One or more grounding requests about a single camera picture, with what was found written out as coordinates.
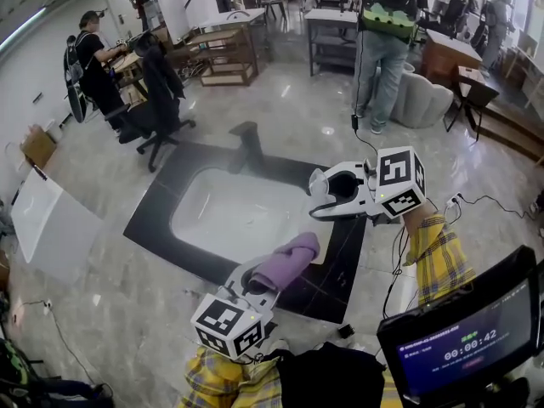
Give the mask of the person's torso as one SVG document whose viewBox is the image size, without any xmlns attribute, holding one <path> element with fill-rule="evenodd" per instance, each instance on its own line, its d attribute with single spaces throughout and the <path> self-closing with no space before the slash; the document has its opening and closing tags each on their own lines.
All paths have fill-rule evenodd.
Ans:
<svg viewBox="0 0 544 408">
<path fill-rule="evenodd" d="M 326 342 L 302 354 L 269 351 L 241 386 L 252 408 L 389 408 L 385 366 L 359 349 Z"/>
</svg>

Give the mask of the grey shelf table white top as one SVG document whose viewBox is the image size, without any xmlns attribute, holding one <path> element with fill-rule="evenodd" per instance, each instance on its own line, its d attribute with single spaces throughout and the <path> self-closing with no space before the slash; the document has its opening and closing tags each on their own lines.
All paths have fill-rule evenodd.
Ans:
<svg viewBox="0 0 544 408">
<path fill-rule="evenodd" d="M 357 50 L 358 15 L 353 11 L 314 8 L 305 16 L 309 74 L 316 65 L 352 68 Z"/>
</svg>

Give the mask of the purple grey cloth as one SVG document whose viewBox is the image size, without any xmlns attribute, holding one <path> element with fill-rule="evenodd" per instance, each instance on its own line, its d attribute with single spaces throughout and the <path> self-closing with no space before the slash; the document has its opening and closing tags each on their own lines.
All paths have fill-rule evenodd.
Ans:
<svg viewBox="0 0 544 408">
<path fill-rule="evenodd" d="M 320 244 L 313 232 L 304 232 L 276 248 L 251 273 L 248 287 L 274 292 L 285 290 L 319 257 Z"/>
</svg>

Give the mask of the black wooden chair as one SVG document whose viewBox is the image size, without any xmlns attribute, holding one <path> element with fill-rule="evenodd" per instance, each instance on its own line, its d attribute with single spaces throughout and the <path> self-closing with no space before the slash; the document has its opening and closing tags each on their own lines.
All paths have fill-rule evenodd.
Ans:
<svg viewBox="0 0 544 408">
<path fill-rule="evenodd" d="M 445 123 L 448 133 L 463 113 L 470 124 L 474 124 L 475 141 L 479 141 L 484 111 L 499 92 L 486 84 L 483 74 L 475 68 L 458 65 L 453 75 L 453 93 L 459 99 L 455 115 Z"/>
</svg>

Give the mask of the round wooden table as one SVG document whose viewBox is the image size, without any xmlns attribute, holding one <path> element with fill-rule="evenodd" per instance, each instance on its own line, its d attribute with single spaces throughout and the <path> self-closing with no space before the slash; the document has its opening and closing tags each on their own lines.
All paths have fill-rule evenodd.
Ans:
<svg viewBox="0 0 544 408">
<path fill-rule="evenodd" d="M 108 64 L 103 64 L 103 67 L 112 77 L 114 85 L 126 103 L 136 105 L 148 99 L 142 59 L 135 52 L 121 55 Z"/>
</svg>

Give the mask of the cardboard box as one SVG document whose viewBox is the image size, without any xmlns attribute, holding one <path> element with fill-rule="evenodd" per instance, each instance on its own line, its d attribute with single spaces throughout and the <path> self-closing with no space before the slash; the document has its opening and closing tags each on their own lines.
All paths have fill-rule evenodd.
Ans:
<svg viewBox="0 0 544 408">
<path fill-rule="evenodd" d="M 29 132 L 20 143 L 20 150 L 31 165 L 43 169 L 54 152 L 57 144 L 38 125 L 29 127 Z"/>
</svg>

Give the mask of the black monitor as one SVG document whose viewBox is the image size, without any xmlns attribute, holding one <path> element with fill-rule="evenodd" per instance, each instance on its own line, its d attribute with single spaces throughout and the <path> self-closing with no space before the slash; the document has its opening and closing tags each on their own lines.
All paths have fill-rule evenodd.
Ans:
<svg viewBox="0 0 544 408">
<path fill-rule="evenodd" d="M 520 246 L 467 284 L 377 329 L 402 408 L 451 408 L 544 349 L 544 259 Z"/>
</svg>

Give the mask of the wooden shelf rack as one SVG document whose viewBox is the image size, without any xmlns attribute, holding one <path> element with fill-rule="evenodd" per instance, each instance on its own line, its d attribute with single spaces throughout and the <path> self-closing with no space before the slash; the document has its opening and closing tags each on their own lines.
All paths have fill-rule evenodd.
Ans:
<svg viewBox="0 0 544 408">
<path fill-rule="evenodd" d="M 199 32 L 167 53 L 184 79 L 203 87 L 247 87 L 258 75 L 256 54 L 248 29 Z"/>
</svg>

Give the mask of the black office chair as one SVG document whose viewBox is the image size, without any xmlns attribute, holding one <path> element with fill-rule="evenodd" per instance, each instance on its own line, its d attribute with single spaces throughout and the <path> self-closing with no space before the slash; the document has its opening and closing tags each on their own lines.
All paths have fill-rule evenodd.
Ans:
<svg viewBox="0 0 544 408">
<path fill-rule="evenodd" d="M 148 98 L 133 107 L 126 106 L 120 115 L 122 130 L 120 142 L 126 144 L 142 138 L 137 147 L 141 155 L 150 148 L 148 169 L 156 170 L 156 157 L 163 145 L 178 145 L 173 134 L 184 127 L 194 128 L 192 119 L 179 117 L 180 102 L 185 99 L 184 86 L 167 59 L 166 49 L 153 34 L 146 32 L 135 44 L 135 51 L 142 58 L 142 75 Z"/>
</svg>

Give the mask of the person's right forearm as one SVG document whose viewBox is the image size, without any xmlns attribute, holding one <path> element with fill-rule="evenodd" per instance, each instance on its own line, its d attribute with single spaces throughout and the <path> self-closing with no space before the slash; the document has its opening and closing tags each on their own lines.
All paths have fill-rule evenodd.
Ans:
<svg viewBox="0 0 544 408">
<path fill-rule="evenodd" d="M 420 305 L 431 303 L 476 277 L 456 232 L 432 203 L 427 201 L 402 218 L 410 244 L 405 264 L 416 267 Z"/>
</svg>

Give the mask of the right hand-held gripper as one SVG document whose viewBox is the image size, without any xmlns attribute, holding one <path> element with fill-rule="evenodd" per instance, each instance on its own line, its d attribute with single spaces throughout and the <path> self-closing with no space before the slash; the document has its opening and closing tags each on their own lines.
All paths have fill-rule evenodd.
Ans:
<svg viewBox="0 0 544 408">
<path fill-rule="evenodd" d="M 368 195 L 343 199 L 334 195 L 312 198 L 314 207 L 309 216 L 329 222 L 366 215 L 374 224 L 398 224 L 400 217 L 420 207 L 426 201 L 425 168 L 412 146 L 380 149 L 377 160 L 343 161 L 324 172 L 328 182 L 339 180 L 365 181 L 372 198 L 367 212 Z"/>
</svg>

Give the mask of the person's left forearm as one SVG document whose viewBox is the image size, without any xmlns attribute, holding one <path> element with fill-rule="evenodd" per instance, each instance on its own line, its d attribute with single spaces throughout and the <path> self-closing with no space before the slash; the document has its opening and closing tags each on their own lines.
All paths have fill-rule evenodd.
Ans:
<svg viewBox="0 0 544 408">
<path fill-rule="evenodd" d="M 187 362 L 185 380 L 189 390 L 178 408 L 252 408 L 252 397 L 241 390 L 248 378 L 246 365 L 200 347 Z"/>
</svg>

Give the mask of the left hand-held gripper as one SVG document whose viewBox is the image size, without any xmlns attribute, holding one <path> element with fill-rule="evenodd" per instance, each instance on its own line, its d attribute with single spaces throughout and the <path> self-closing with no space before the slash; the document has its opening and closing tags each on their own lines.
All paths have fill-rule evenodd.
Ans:
<svg viewBox="0 0 544 408">
<path fill-rule="evenodd" d="M 250 290 L 252 272 L 263 256 L 239 264 L 215 294 L 207 294 L 190 323 L 200 344 L 230 360 L 262 345 L 276 328 L 273 309 L 283 293 Z"/>
</svg>

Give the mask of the wooden platform step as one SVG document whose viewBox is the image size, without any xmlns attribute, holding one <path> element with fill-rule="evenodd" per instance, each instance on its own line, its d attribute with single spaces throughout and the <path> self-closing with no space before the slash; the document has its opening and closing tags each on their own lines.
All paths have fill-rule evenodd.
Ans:
<svg viewBox="0 0 544 408">
<path fill-rule="evenodd" d="M 484 110 L 480 134 L 532 161 L 544 157 L 544 122 L 529 110 L 493 101 Z"/>
</svg>

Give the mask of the long ceiling lamp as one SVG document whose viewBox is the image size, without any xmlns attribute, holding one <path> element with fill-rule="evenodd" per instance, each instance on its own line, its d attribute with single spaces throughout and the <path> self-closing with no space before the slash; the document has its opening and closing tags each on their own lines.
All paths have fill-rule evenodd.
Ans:
<svg viewBox="0 0 544 408">
<path fill-rule="evenodd" d="M 0 54 L 6 52 L 9 47 L 18 39 L 23 33 L 25 33 L 31 26 L 33 26 L 46 12 L 46 7 L 41 7 L 35 14 L 28 18 L 24 23 L 17 27 L 12 33 L 5 37 L 0 42 Z"/>
</svg>

